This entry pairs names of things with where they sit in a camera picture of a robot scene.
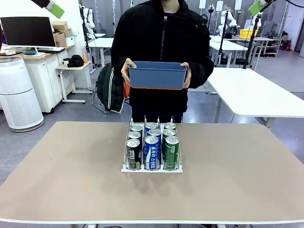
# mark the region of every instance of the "hand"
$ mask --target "hand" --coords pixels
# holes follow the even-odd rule
[[[189,63],[182,63],[181,66],[186,67],[187,70],[188,70],[186,80],[185,80],[185,83],[184,83],[184,87],[183,87],[184,89],[188,89],[189,86],[190,86],[190,81],[191,81],[191,68],[189,66]]]
[[[130,77],[129,77],[129,66],[136,68],[136,65],[134,62],[132,62],[131,59],[127,58],[125,60],[125,63],[123,65],[123,68],[121,70],[124,81],[126,82],[126,84],[130,85]]]

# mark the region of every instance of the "blue can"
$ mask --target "blue can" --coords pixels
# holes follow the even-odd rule
[[[145,166],[148,170],[156,170],[160,153],[159,140],[156,136],[147,136],[144,140],[145,146]]]
[[[159,129],[151,129],[148,132],[148,136],[156,136],[158,138],[158,148],[159,148],[159,150],[161,150],[162,132]],[[158,153],[158,160],[160,160],[160,159],[161,159],[161,152]]]
[[[146,136],[148,136],[148,132],[151,129],[156,129],[157,128],[157,124],[156,123],[146,123]]]

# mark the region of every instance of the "person's left hand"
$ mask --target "person's left hand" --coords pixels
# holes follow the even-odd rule
[[[190,81],[191,81],[191,68],[189,66],[189,63],[186,63],[186,62],[182,63],[181,66],[187,68],[188,73],[187,73],[186,80],[185,80],[183,88],[188,89],[189,86],[190,86]]]

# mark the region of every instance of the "person's right hand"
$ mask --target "person's right hand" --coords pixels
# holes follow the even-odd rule
[[[131,59],[127,58],[125,60],[125,63],[123,65],[123,68],[121,70],[124,81],[126,82],[126,84],[130,85],[130,77],[129,77],[129,66],[131,66],[132,68],[136,68],[136,65],[134,62],[132,62]]]

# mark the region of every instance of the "paper on wall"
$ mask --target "paper on wall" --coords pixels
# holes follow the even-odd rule
[[[224,1],[218,1],[217,2],[217,8],[215,11],[222,11],[223,10],[223,3]]]
[[[234,6],[234,10],[240,10],[242,7],[242,0],[236,0],[236,5]]]
[[[204,9],[206,7],[206,0],[199,0],[199,9]]]

